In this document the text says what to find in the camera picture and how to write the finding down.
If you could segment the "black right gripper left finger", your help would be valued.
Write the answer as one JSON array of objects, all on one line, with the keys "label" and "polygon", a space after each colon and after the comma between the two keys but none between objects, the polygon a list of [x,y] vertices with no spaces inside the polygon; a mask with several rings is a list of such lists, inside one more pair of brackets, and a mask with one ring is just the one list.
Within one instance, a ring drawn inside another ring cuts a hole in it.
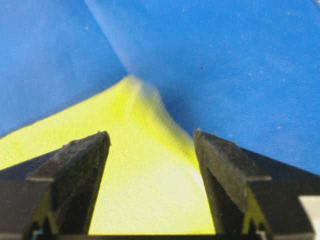
[{"label": "black right gripper left finger", "polygon": [[0,237],[87,234],[111,145],[101,131],[0,172]]}]

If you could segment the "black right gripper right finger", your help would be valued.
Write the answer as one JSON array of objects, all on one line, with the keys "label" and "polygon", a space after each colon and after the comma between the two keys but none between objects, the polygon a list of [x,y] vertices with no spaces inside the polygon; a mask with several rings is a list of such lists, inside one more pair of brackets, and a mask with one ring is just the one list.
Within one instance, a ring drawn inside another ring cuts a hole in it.
[{"label": "black right gripper right finger", "polygon": [[201,130],[194,147],[217,239],[319,239],[318,175]]}]

